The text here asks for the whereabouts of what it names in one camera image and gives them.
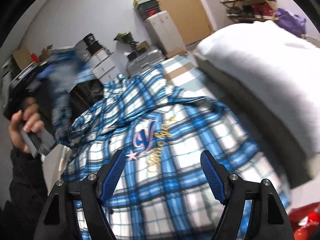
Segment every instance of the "gray bed frame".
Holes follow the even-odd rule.
[[[239,80],[215,68],[200,54],[194,56],[199,68],[225,89],[255,123],[284,167],[291,188],[312,179],[316,173],[313,160],[307,157],[284,124]]]

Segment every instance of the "purple bag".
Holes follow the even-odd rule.
[[[283,8],[278,8],[276,11],[277,25],[286,31],[301,38],[302,34],[306,34],[306,19],[299,15],[293,14]]]

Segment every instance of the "plaid shirt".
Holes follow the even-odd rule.
[[[172,136],[163,139],[161,170],[151,173],[148,158],[161,141],[154,133],[162,124],[169,124]],[[211,239],[223,206],[200,166],[205,149],[243,179],[270,179],[288,206],[279,178],[230,109],[168,84],[161,65],[105,84],[104,99],[83,113],[60,143],[75,153],[63,173],[65,181],[96,173],[119,148],[126,152],[124,172],[103,207],[117,239]],[[82,236],[89,239],[80,201],[76,211]],[[249,215],[247,202],[240,237]]]

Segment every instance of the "person's arm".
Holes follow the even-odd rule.
[[[47,199],[47,187],[42,172],[40,155],[33,159],[28,146],[21,138],[17,125],[26,121],[25,132],[40,132],[43,122],[37,113],[38,105],[33,98],[27,99],[28,107],[22,113],[14,114],[9,125],[9,133],[13,144],[11,160],[13,164],[13,180],[10,184],[12,208],[16,217],[17,229],[21,228],[24,239],[32,239],[36,225]]]

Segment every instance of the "wooden door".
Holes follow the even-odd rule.
[[[162,11],[170,14],[186,45],[202,40],[213,29],[200,0],[158,0]]]

